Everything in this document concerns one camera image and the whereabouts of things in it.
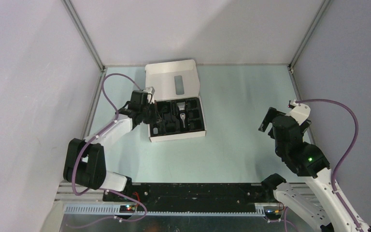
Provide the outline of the left controller board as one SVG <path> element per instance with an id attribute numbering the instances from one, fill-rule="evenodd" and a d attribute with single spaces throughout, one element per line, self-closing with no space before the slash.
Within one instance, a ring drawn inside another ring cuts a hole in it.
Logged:
<path id="1" fill-rule="evenodd" d="M 120 214 L 134 214 L 137 211 L 137 205 L 120 205 L 119 213 Z"/>

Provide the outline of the white box with black tray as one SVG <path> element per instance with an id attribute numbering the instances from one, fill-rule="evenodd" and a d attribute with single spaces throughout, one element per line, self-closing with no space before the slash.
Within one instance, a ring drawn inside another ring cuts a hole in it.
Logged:
<path id="1" fill-rule="evenodd" d="M 193 59 L 147 64 L 145 85 L 155 90 L 154 100 L 160 121 L 149 125 L 151 142 L 206 136 L 200 98 L 200 80 Z M 179 118 L 178 102 L 185 102 L 186 126 Z"/>

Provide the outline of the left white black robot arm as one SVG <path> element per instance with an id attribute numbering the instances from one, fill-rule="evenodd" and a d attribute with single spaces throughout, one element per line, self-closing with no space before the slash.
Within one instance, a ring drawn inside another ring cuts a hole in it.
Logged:
<path id="1" fill-rule="evenodd" d="M 93 190 L 111 189 L 121 201 L 130 200 L 133 187 L 127 184 L 128 177 L 107 169 L 106 154 L 136 126 L 157 122 L 154 92 L 153 87 L 134 90 L 130 100 L 103 129 L 85 139 L 72 139 L 67 149 L 63 178 Z"/>

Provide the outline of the controller board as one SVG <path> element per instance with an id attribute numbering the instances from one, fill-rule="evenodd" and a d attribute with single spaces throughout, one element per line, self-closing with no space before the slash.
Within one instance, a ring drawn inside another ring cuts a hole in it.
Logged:
<path id="1" fill-rule="evenodd" d="M 265 219 L 267 220 L 280 220 L 283 215 L 283 210 L 265 210 Z"/>
<path id="2" fill-rule="evenodd" d="M 119 213 L 120 214 L 134 214 L 137 211 L 137 205 L 120 205 Z"/>

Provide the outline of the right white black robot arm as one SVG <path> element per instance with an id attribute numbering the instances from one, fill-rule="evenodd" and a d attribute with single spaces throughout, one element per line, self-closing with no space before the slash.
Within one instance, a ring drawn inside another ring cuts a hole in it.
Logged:
<path id="1" fill-rule="evenodd" d="M 272 174 L 261 182 L 262 197 L 268 202 L 278 201 L 301 217 L 316 232 L 371 232 L 332 180 L 333 171 L 322 150 L 303 140 L 310 125 L 310 107 L 293 106 L 287 114 L 271 107 L 268 109 L 259 131 L 272 125 L 268 135 L 275 140 L 275 154 L 282 162 L 304 179 L 320 203 L 316 206 L 293 190 L 279 174 Z"/>

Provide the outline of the right aluminium corner post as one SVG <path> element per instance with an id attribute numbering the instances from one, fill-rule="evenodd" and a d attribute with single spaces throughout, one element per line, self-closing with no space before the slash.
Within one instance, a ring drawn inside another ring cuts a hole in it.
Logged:
<path id="1" fill-rule="evenodd" d="M 326 14 L 326 11 L 328 10 L 329 6 L 331 5 L 332 0 L 323 0 L 322 3 L 320 4 L 315 16 L 313 17 L 308 29 L 305 32 L 305 35 L 303 36 L 296 52 L 294 53 L 293 58 L 291 59 L 289 63 L 289 70 L 291 73 L 294 72 L 295 66 L 303 53 L 304 49 L 306 48 L 309 40 L 313 36 L 316 28 L 320 24 L 322 18 Z"/>

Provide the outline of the aluminium corner post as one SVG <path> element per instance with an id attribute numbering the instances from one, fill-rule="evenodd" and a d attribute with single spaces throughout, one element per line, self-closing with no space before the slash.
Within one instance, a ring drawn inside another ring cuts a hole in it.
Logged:
<path id="1" fill-rule="evenodd" d="M 71 0 L 62 0 L 62 4 L 64 5 L 68 15 L 70 16 L 73 24 L 75 25 L 79 35 L 81 36 L 83 43 L 85 44 L 88 52 L 90 53 L 91 57 L 93 58 L 96 66 L 98 69 L 103 72 L 105 69 L 105 65 L 102 62 L 98 51 L 95 48 L 94 43 L 91 40 L 89 33 L 87 32 L 73 2 Z"/>
<path id="2" fill-rule="evenodd" d="M 306 48 L 309 40 L 313 36 L 316 28 L 320 24 L 322 18 L 326 14 L 326 11 L 328 10 L 329 6 L 331 5 L 332 0 L 323 0 L 322 3 L 320 4 L 315 16 L 313 17 L 308 29 L 305 32 L 305 35 L 303 36 L 296 52 L 294 53 L 293 58 L 291 59 L 289 63 L 289 70 L 291 73 L 294 72 L 295 66 L 303 53 L 304 49 Z"/>

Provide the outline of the silver black hair clipper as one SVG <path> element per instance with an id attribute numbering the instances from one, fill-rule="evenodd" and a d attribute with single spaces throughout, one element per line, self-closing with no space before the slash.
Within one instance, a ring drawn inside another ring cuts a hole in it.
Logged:
<path id="1" fill-rule="evenodd" d="M 185 102 L 178 102 L 177 108 L 179 112 L 179 118 L 182 122 L 183 129 L 186 130 L 186 103 Z"/>

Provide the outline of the right controller board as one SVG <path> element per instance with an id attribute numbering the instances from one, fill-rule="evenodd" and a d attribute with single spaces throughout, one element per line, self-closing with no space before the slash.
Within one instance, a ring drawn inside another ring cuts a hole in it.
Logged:
<path id="1" fill-rule="evenodd" d="M 267 220 L 280 220 L 283 215 L 283 210 L 265 210 L 265 219 Z"/>

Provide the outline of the left aluminium corner post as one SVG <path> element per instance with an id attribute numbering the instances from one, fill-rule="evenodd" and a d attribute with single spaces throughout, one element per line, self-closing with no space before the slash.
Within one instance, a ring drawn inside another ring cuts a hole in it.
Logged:
<path id="1" fill-rule="evenodd" d="M 91 40 L 89 33 L 87 32 L 73 2 L 71 0 L 62 0 L 62 4 L 64 5 L 68 15 L 70 16 L 73 24 L 75 25 L 79 35 L 81 36 L 83 43 L 85 44 L 88 52 L 90 53 L 91 57 L 93 58 L 96 66 L 98 69 L 103 72 L 105 69 L 105 65 L 102 62 L 98 51 L 95 48 L 94 43 Z"/>

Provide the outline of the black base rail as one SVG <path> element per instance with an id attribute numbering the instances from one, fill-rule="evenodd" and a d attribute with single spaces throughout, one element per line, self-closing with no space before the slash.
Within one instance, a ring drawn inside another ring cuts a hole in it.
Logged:
<path id="1" fill-rule="evenodd" d="M 255 213 L 257 203 L 276 203 L 271 190 L 251 183 L 134 183 L 123 194 L 148 212 Z"/>

